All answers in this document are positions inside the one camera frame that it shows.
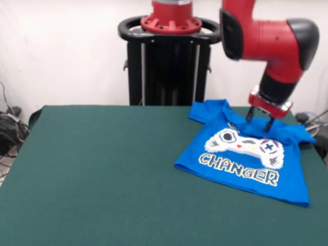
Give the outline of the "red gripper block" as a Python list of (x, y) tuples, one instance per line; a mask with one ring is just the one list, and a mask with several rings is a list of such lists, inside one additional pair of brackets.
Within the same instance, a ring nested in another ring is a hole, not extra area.
[(250, 91), (249, 104), (251, 105), (251, 107), (245, 118), (247, 122), (250, 122), (253, 119), (255, 108), (260, 109), (263, 112), (267, 113), (269, 116), (271, 116), (270, 120), (265, 126), (265, 132), (268, 132), (271, 129), (275, 119), (285, 118), (293, 106), (293, 102), (291, 101), (286, 101), (283, 104), (277, 105), (263, 99), (259, 94), (259, 85), (256, 85)]

